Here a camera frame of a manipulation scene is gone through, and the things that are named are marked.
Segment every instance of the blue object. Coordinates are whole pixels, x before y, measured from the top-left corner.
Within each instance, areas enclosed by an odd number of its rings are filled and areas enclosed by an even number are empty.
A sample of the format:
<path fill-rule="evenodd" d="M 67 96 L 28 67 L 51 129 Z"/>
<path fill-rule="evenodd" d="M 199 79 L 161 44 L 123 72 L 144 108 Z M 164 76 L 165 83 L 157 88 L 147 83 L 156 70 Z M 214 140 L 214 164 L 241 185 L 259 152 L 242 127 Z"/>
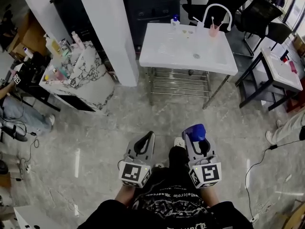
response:
<path fill-rule="evenodd" d="M 203 124 L 193 125 L 182 132 L 182 138 L 187 134 L 191 142 L 199 142 L 205 139 L 206 130 Z"/>
<path fill-rule="evenodd" d="M 175 14 L 175 15 L 173 16 L 173 21 L 178 21 L 178 14 Z"/>

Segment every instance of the black pants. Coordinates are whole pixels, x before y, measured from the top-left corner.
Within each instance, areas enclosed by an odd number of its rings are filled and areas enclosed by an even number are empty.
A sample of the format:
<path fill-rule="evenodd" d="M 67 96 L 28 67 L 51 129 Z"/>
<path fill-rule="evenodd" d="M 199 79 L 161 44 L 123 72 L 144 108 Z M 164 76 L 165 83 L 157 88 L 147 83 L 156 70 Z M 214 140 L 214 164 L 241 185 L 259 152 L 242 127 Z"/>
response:
<path fill-rule="evenodd" d="M 159 190 L 174 185 L 182 186 L 189 192 L 198 194 L 198 190 L 195 188 L 189 175 L 189 158 L 186 150 L 179 146 L 172 147 L 169 153 L 169 161 L 169 168 L 155 167 L 152 169 L 152 174 L 145 186 L 136 189 L 135 197 L 155 189 Z"/>

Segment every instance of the white tabletop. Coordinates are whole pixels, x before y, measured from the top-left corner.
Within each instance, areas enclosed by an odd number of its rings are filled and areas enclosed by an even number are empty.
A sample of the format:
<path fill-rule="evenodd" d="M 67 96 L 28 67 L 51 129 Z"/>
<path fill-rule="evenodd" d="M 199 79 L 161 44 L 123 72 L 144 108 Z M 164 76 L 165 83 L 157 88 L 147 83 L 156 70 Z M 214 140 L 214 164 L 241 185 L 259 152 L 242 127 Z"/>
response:
<path fill-rule="evenodd" d="M 209 29 L 148 23 L 140 55 L 140 66 L 190 69 L 236 75 L 237 66 L 225 34 L 212 38 Z"/>
<path fill-rule="evenodd" d="M 298 75 L 291 71 L 288 62 L 284 63 L 281 61 L 277 55 L 270 51 L 269 48 L 261 48 L 261 51 L 275 81 L 291 86 L 300 91 L 303 90 Z"/>

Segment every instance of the white curved faucet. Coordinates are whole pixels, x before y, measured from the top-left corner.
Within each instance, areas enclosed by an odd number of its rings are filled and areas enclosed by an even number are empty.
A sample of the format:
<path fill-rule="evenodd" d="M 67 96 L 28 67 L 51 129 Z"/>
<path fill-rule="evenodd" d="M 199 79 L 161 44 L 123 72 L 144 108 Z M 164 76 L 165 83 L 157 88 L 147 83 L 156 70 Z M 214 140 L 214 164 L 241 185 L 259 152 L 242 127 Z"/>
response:
<path fill-rule="evenodd" d="M 213 6 L 219 6 L 219 7 L 222 7 L 223 9 L 227 10 L 227 12 L 228 12 L 228 14 L 229 14 L 229 16 L 230 16 L 230 22 L 229 22 L 229 25 L 228 25 L 227 30 L 230 31 L 230 30 L 231 30 L 231 25 L 232 25 L 232 20 L 233 20 L 233 19 L 232 19 L 232 14 L 231 14 L 231 12 L 230 12 L 224 5 L 221 5 L 221 4 L 219 4 L 219 3 L 210 4 L 210 5 L 206 8 L 205 13 L 204 13 L 204 17 L 203 17 L 203 20 L 202 20 L 202 23 L 204 24 L 205 19 L 206 19 L 206 15 L 207 15 L 207 13 L 208 13 L 208 10 L 209 10 L 211 7 L 213 7 Z"/>

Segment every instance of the black sleeve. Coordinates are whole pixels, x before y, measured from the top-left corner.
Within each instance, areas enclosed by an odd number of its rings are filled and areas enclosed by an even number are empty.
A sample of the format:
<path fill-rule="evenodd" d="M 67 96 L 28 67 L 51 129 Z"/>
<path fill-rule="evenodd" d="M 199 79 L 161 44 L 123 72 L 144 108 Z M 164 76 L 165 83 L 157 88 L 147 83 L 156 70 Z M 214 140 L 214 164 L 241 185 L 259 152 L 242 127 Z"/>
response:
<path fill-rule="evenodd" d="M 214 217 L 222 228 L 253 229 L 252 223 L 237 209 L 232 202 L 222 202 L 211 207 Z"/>
<path fill-rule="evenodd" d="M 128 209 L 116 200 L 102 202 L 78 229 L 92 228 L 133 228 L 142 229 L 145 221 L 147 229 L 162 228 L 161 219 L 150 211 Z"/>

